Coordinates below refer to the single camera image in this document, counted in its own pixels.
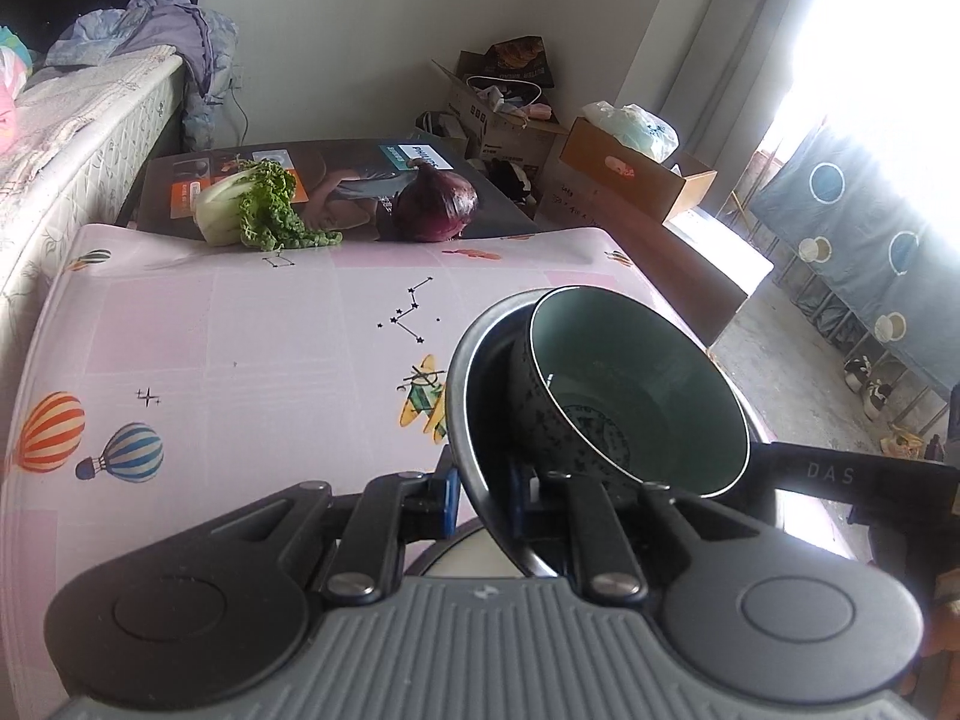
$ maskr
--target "metal screw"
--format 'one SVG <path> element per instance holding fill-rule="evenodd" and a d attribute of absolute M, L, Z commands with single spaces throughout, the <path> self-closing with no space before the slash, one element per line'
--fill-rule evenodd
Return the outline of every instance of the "metal screw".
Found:
<path fill-rule="evenodd" d="M 597 574 L 590 580 L 590 587 L 593 588 L 593 592 L 604 598 L 629 598 L 640 592 L 640 581 L 630 574 L 613 571 L 608 574 Z"/>
<path fill-rule="evenodd" d="M 341 598 L 362 598 L 370 595 L 373 588 L 373 579 L 357 571 L 334 574 L 326 581 L 326 589 Z"/>

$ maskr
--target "gray ribbed panel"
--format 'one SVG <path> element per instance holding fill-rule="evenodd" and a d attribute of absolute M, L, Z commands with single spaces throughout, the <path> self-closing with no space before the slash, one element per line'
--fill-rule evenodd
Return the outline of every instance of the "gray ribbed panel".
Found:
<path fill-rule="evenodd" d="M 892 694 L 842 709 L 771 709 L 667 654 L 643 617 L 565 580 L 404 579 L 391 599 L 328 615 L 316 640 L 246 695 L 188 712 L 80 699 L 55 720 L 920 720 Z"/>

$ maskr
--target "gray curtain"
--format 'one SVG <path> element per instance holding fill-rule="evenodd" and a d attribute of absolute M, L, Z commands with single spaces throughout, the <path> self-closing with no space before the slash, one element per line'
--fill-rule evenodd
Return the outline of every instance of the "gray curtain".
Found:
<path fill-rule="evenodd" d="M 717 170 L 704 199 L 726 200 L 792 84 L 793 45 L 813 0 L 711 0 L 659 115 Z"/>

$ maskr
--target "hot air balloon print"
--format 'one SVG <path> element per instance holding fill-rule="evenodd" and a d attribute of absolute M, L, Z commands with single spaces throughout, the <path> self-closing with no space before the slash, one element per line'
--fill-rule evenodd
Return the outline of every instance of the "hot air balloon print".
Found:
<path fill-rule="evenodd" d="M 77 464 L 77 478 L 92 479 L 100 471 L 124 482 L 147 482 L 157 475 L 163 461 L 163 442 L 157 431 L 142 422 L 131 422 L 113 434 L 98 458 Z"/>
<path fill-rule="evenodd" d="M 80 445 L 86 424 L 83 406 L 69 392 L 51 392 L 23 423 L 13 459 L 21 469 L 46 473 L 58 469 Z"/>
<path fill-rule="evenodd" d="M 110 251 L 107 248 L 95 248 L 94 250 L 86 252 L 86 254 L 78 257 L 73 260 L 66 269 L 68 271 L 82 271 L 88 265 L 96 265 L 97 263 L 102 263 L 110 258 Z"/>

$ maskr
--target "green leafy vegetable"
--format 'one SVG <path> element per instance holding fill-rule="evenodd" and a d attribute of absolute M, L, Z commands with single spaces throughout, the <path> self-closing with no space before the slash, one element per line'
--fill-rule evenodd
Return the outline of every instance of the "green leafy vegetable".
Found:
<path fill-rule="evenodd" d="M 339 232 L 308 230 L 290 200 L 296 180 L 280 163 L 265 159 L 246 162 L 245 170 L 220 181 L 197 196 L 194 218 L 210 245 L 243 242 L 251 248 L 325 247 L 339 244 Z"/>

